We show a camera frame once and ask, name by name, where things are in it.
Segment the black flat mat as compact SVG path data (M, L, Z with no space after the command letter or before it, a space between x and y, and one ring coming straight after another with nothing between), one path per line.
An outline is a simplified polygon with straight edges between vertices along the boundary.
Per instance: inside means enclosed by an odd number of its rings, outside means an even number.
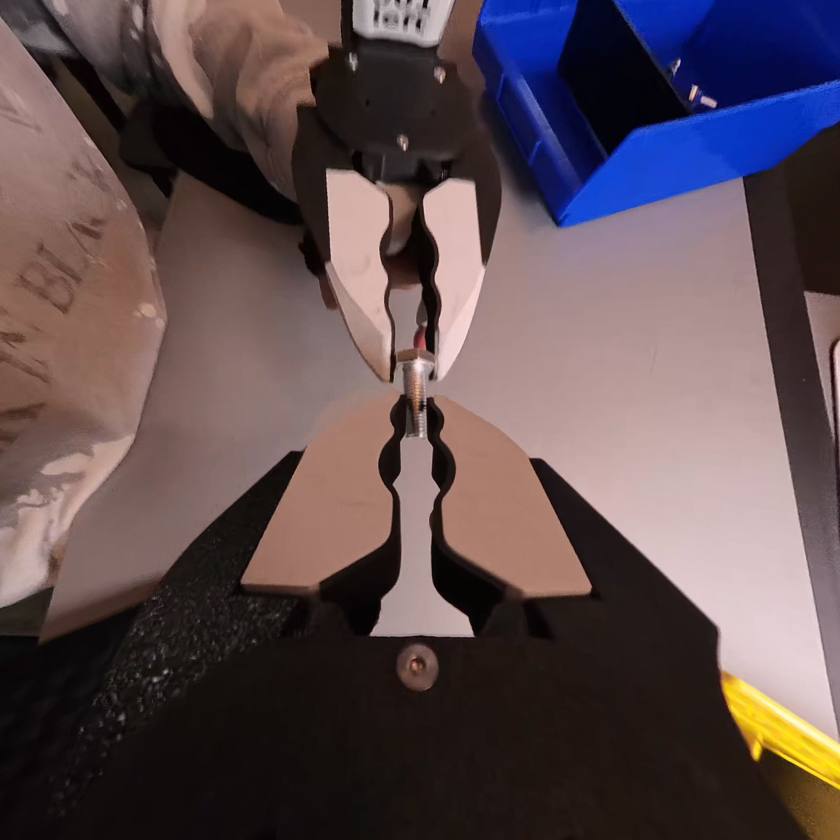
M782 164L795 253L807 291L839 296L839 126Z

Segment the black bin divider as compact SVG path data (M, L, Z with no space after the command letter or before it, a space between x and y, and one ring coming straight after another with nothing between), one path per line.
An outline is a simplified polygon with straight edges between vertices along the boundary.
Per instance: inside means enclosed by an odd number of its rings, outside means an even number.
M635 130L690 115L613 1L578 1L558 72L607 155Z

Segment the blue plastic bin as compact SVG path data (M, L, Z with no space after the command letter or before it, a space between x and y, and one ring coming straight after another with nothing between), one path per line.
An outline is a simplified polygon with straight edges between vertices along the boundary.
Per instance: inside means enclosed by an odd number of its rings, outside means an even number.
M607 155L559 75L577 2L484 2L473 55L559 226L763 172L838 124L839 3L615 2L687 104L713 110L636 129Z

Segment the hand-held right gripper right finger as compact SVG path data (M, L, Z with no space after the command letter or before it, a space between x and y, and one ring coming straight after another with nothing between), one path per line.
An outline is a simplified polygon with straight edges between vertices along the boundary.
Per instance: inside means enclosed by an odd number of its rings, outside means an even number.
M492 423L447 397L429 403L438 494L430 516L433 583L483 634L498 608L592 596L530 457Z

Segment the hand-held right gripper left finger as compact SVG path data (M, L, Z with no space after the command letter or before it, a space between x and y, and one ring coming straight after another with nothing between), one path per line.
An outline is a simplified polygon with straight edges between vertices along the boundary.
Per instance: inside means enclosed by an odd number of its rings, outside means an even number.
M241 579L249 593L338 609L369 634L401 569L403 399L351 408L305 448Z

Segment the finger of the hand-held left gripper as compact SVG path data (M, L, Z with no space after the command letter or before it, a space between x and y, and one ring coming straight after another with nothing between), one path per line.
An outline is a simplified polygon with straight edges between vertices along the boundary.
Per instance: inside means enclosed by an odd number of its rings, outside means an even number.
M395 328L382 244L392 228L389 196L360 173L328 169L327 278L352 342L384 383L392 383Z
M421 211L434 252L430 285L435 315L429 316L427 337L434 339L435 378L441 381L466 341L486 273L476 185L448 179L425 194Z

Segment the person's left forearm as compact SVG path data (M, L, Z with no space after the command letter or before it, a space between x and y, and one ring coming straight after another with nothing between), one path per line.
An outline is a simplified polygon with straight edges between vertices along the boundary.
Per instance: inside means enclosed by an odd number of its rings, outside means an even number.
M296 200L298 108L328 42L277 1L47 1L98 74L137 98L183 104L232 149L248 152Z

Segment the large yellow plastic bin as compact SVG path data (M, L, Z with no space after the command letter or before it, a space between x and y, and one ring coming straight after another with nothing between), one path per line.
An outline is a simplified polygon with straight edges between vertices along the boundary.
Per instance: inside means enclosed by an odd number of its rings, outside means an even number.
M754 761L769 751L839 789L838 741L728 672L721 688Z

